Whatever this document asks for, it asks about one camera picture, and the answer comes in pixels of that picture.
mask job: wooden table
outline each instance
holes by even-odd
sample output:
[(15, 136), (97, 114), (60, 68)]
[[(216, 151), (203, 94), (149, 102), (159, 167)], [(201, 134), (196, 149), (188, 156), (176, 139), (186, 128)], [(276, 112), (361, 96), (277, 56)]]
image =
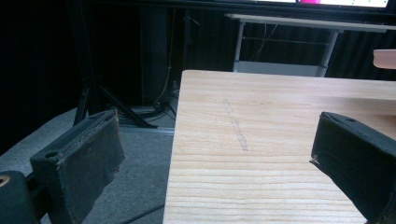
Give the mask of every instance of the wooden table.
[(396, 82), (183, 73), (164, 223), (359, 223), (309, 163), (322, 111), (396, 138)]

